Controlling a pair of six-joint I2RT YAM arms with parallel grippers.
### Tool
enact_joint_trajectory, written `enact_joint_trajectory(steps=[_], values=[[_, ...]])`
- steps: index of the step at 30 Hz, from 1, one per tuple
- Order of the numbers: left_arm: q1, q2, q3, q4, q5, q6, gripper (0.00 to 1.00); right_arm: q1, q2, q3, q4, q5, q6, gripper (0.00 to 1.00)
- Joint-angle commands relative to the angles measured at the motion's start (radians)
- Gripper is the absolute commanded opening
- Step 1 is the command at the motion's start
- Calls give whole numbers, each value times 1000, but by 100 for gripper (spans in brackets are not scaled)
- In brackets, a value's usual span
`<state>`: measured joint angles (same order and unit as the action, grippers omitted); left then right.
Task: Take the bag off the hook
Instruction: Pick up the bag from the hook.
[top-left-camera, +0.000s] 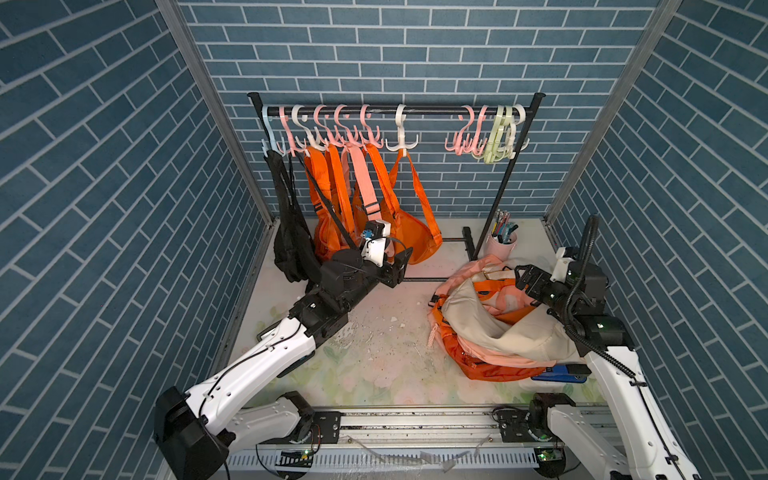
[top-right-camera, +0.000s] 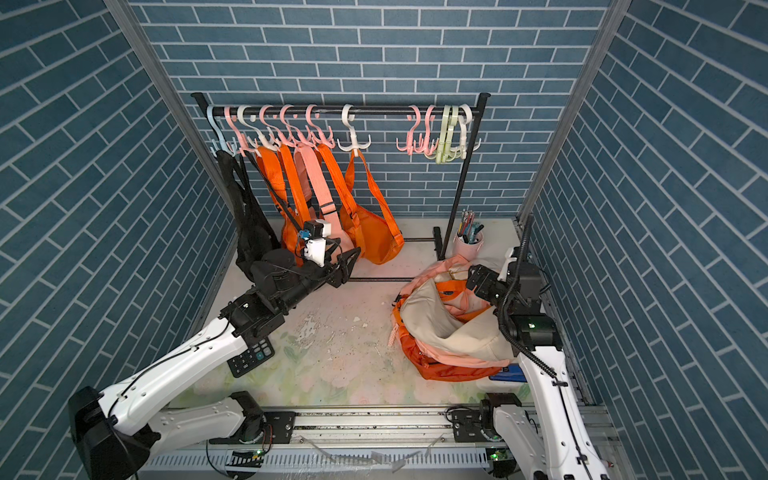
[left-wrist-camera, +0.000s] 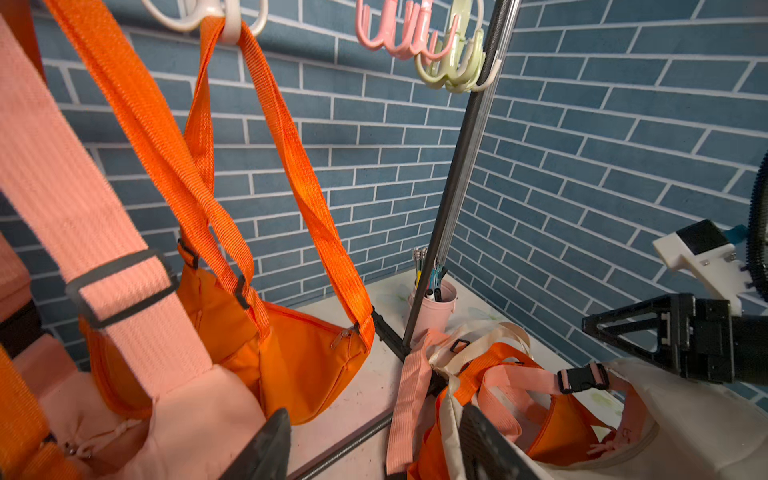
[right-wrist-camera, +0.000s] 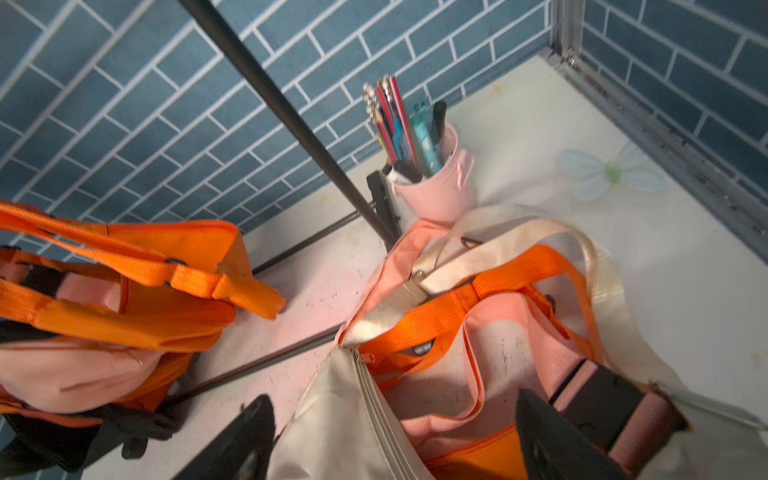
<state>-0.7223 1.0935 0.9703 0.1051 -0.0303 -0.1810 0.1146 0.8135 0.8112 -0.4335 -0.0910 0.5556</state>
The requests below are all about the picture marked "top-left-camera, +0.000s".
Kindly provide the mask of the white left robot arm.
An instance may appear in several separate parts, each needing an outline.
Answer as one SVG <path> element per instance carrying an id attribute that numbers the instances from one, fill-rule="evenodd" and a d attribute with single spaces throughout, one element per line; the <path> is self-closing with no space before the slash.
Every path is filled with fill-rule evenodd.
<path id="1" fill-rule="evenodd" d="M 208 479 L 234 452 L 267 440 L 303 438 L 314 414 L 296 391 L 262 407 L 247 402 L 277 377 L 310 359 L 348 321 L 349 312 L 377 285 L 396 287 L 413 253 L 387 260 L 383 240 L 336 252 L 320 268 L 320 281 L 261 340 L 232 365 L 186 391 L 159 395 L 154 440 L 178 479 Z"/>

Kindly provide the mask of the beige bag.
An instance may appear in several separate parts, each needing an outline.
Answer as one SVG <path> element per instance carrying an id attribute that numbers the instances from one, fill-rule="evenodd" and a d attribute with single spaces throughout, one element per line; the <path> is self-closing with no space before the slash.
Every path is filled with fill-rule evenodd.
<path id="1" fill-rule="evenodd" d="M 474 275 L 473 281 L 512 278 L 514 271 Z M 471 293 L 469 278 L 455 293 L 451 293 L 439 310 L 444 321 L 455 331 L 459 343 L 469 355 L 489 364 L 500 366 L 540 368 L 557 363 L 577 362 L 576 345 L 564 327 L 547 313 L 544 305 L 532 305 L 535 310 L 513 325 L 496 320 Z"/>

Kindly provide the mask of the bright orange crescent bag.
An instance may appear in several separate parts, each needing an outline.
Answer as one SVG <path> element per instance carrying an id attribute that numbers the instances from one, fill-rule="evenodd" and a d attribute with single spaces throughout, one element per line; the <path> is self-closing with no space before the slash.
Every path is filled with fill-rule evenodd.
<path id="1" fill-rule="evenodd" d="M 513 325 L 535 310 L 532 300 L 515 286 L 512 278 L 469 281 L 471 293 L 476 293 L 482 306 L 504 324 Z M 433 309 L 440 310 L 447 298 L 440 299 Z"/>

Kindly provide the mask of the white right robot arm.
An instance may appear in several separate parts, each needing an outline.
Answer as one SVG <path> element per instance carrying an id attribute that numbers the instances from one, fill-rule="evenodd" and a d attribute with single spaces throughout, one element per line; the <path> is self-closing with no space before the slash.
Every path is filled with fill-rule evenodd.
<path id="1" fill-rule="evenodd" d="M 595 479 L 697 479 L 700 473 L 667 424 L 625 323 L 605 310 L 608 278 L 592 262 L 600 218 L 588 217 L 580 243 L 561 254 L 564 273 L 514 269 L 516 286 L 556 319 L 597 381 L 620 434 L 621 449 L 584 420 L 562 393 L 540 393 L 528 408 L 536 440 L 571 450 Z"/>

